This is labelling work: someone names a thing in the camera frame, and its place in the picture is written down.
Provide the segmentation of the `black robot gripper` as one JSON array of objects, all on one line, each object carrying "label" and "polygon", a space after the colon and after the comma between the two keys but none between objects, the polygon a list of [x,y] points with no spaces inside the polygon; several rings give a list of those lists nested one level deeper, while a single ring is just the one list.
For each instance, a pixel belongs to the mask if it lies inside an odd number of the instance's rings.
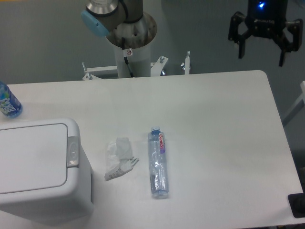
[{"label": "black robot gripper", "polygon": [[[302,45],[303,20],[286,21],[286,0],[249,0],[247,15],[237,11],[230,20],[228,40],[239,46],[238,58],[245,54],[245,41],[250,36],[272,39],[280,48],[279,67],[286,53],[296,52]],[[239,33],[244,22],[247,30]]]}]

